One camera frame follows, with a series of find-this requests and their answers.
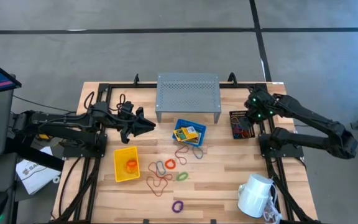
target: purple rubber band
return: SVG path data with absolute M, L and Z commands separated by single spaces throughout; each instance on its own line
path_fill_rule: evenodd
M 178 204 L 178 203 L 180 204 L 179 210 L 175 210 L 175 205 Z M 176 201 L 176 202 L 173 203 L 173 205 L 172 205 L 172 211 L 173 212 L 179 213 L 182 210 L 183 210 L 183 202 L 182 201 Z

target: black tray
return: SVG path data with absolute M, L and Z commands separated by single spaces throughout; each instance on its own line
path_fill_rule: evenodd
M 236 118 L 243 118 L 246 116 L 247 111 L 230 111 L 230 123 L 231 123 L 231 131 L 233 133 L 234 139 L 247 139 L 255 137 L 254 127 L 251 127 L 248 130 L 243 130 L 240 124 L 237 122 Z

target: black floor line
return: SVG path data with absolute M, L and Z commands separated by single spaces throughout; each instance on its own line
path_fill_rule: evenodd
M 73 30 L 0 30 L 0 34 L 171 34 L 254 32 L 246 27 L 151 28 L 151 29 L 73 29 Z
M 260 24 L 259 24 L 258 12 L 256 10 L 255 0 L 249 0 L 249 4 L 251 6 L 252 18 L 254 20 L 256 39 L 257 39 L 258 48 L 259 48 L 259 55 L 260 55 L 260 59 L 263 61 L 262 66 L 264 69 L 265 81 L 271 82 L 272 76 L 270 75 L 270 69 L 269 69 L 269 63 L 267 61 L 264 39 L 263 39 L 262 33 L 260 31 L 261 29 L 260 29 Z
M 358 32 L 358 27 L 261 28 L 261 32 Z

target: table leg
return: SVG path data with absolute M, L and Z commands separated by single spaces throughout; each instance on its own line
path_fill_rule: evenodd
M 162 112 L 155 112 L 155 114 L 157 115 L 157 122 L 161 123 Z
M 218 122 L 220 115 L 221 115 L 220 112 L 219 113 L 214 113 L 214 122 L 215 122 L 215 124 Z

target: yellow plastic basket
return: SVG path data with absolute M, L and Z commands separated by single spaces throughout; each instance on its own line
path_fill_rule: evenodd
M 128 147 L 114 151 L 114 171 L 116 173 L 116 182 L 140 177 L 136 147 Z

